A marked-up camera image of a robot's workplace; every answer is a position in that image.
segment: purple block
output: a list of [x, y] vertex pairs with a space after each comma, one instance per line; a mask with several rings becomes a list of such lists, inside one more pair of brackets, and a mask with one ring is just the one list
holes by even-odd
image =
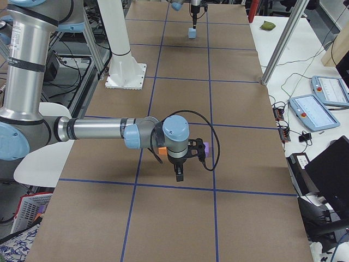
[[206, 157], [208, 157], [209, 156], [209, 143], [204, 142], [203, 144], [205, 145], [205, 155], [206, 155]]

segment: white pillar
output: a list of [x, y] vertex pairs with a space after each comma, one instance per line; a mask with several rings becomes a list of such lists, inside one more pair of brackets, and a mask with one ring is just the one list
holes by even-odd
[[109, 67], [108, 88], [142, 89], [147, 65], [133, 58], [121, 0], [98, 0], [113, 56]]

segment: blue joint cap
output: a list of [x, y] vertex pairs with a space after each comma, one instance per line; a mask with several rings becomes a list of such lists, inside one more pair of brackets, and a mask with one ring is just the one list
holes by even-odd
[[30, 152], [26, 137], [16, 128], [0, 122], [0, 159], [11, 161], [25, 157]]
[[36, 7], [46, 0], [9, 0], [9, 4], [18, 5], [19, 7]]
[[171, 6], [172, 6], [172, 8], [174, 9], [174, 10], [176, 10], [176, 11], [179, 11], [181, 8], [182, 8], [182, 4], [180, 4], [180, 3], [177, 3], [177, 2], [173, 2], [172, 4], [171, 4]]
[[196, 29], [189, 27], [188, 29], [188, 37], [191, 38], [196, 38]]
[[141, 136], [138, 126], [132, 124], [125, 127], [124, 141], [127, 148], [140, 149], [141, 148]]
[[0, 19], [6, 23], [13, 22], [13, 18], [10, 15], [4, 15], [4, 16], [0, 17]]
[[85, 23], [70, 23], [59, 25], [57, 31], [64, 33], [81, 33], [85, 29]]
[[189, 125], [182, 116], [170, 116], [163, 124], [165, 135], [175, 142], [183, 142], [189, 138]]

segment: tablet screen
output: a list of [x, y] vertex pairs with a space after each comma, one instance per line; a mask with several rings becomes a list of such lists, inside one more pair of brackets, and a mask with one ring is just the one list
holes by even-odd
[[323, 127], [336, 123], [313, 96], [297, 98], [295, 101], [315, 127]]
[[327, 101], [348, 103], [339, 79], [318, 78]]

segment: white desk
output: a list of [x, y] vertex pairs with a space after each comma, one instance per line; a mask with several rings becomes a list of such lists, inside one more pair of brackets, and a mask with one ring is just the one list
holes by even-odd
[[[258, 57], [262, 66], [267, 66], [268, 61], [270, 60], [275, 46], [281, 36], [282, 30], [286, 25], [287, 19], [288, 18], [286, 17], [256, 16], [251, 24], [251, 30], [258, 51]], [[263, 24], [264, 20], [276, 24], [276, 28], [272, 31], [261, 30], [260, 26]], [[301, 19], [296, 27], [296, 30], [294, 31], [294, 34], [287, 44], [279, 64], [288, 61], [305, 60], [314, 56], [320, 48], [321, 43], [310, 27], [309, 23], [306, 19]], [[299, 73], [303, 75], [305, 69], [310, 63], [311, 66], [305, 73], [305, 76], [307, 77], [311, 78], [314, 75], [340, 76], [335, 68], [324, 67], [322, 65], [321, 57], [324, 53], [325, 51], [323, 51], [319, 56], [316, 56], [312, 63], [312, 59], [310, 59], [306, 62], [295, 62], [277, 66], [267, 85], [269, 94], [274, 96], [276, 101], [283, 101], [287, 103], [288, 95], [281, 90], [281, 85], [292, 73]], [[287, 83], [284, 85], [284, 89], [291, 94], [300, 78], [301, 77], [299, 75], [293, 75], [290, 77]], [[302, 78], [293, 94], [293, 97], [302, 96], [305, 94], [312, 94], [312, 88], [310, 79]], [[332, 111], [332, 113], [339, 120], [341, 125], [337, 128], [327, 129], [323, 133], [314, 132], [311, 134], [313, 145], [308, 146], [305, 151], [310, 160], [314, 159], [319, 153], [321, 153], [329, 145], [331, 140], [338, 139], [342, 135], [349, 137], [349, 110]], [[309, 130], [306, 129], [292, 110], [288, 112], [288, 108], [286, 108], [284, 114], [286, 120], [287, 114], [289, 115], [288, 123], [290, 124], [291, 130], [299, 133], [301, 133], [303, 130], [309, 132]], [[291, 142], [286, 143], [285, 146], [285, 155], [287, 157], [292, 153], [302, 152], [305, 149], [305, 143], [299, 143], [298, 136], [298, 134], [291, 132]]]

